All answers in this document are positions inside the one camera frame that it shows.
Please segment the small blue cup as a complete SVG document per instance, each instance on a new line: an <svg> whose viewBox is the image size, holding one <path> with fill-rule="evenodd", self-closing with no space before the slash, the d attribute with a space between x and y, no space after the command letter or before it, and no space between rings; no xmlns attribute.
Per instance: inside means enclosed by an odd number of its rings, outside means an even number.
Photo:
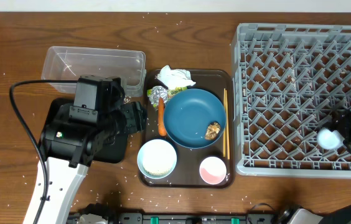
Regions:
<svg viewBox="0 0 351 224"><path fill-rule="evenodd" d="M337 131L330 131L327 128L322 128L317 133L317 143L325 150L337 150L343 146L344 137Z"/></svg>

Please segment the large blue plate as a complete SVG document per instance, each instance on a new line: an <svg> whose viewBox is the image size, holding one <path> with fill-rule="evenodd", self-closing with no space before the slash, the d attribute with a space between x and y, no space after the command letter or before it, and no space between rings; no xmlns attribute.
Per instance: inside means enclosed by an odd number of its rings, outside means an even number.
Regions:
<svg viewBox="0 0 351 224"><path fill-rule="evenodd" d="M218 122L221 131L216 140L205 139L207 126ZM214 144L226 127L223 103L213 93L191 88L173 96L164 109L164 126L175 143L189 149L200 149Z"/></svg>

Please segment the small pink cup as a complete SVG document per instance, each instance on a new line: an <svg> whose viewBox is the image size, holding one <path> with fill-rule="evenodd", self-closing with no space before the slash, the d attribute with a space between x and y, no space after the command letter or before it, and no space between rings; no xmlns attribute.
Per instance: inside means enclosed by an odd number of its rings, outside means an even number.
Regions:
<svg viewBox="0 0 351 224"><path fill-rule="evenodd" d="M217 185L225 179L227 167L220 158L207 157L200 163L199 174L207 184Z"/></svg>

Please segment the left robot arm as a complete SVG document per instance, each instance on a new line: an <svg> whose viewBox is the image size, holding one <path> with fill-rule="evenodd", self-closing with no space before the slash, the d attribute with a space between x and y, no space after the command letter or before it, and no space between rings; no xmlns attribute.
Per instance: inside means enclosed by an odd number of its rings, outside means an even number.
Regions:
<svg viewBox="0 0 351 224"><path fill-rule="evenodd" d="M52 104L40 139L31 139L39 165L24 223L65 223L95 156L146 127L146 109L124 102L120 78L85 75L75 84L74 101Z"/></svg>

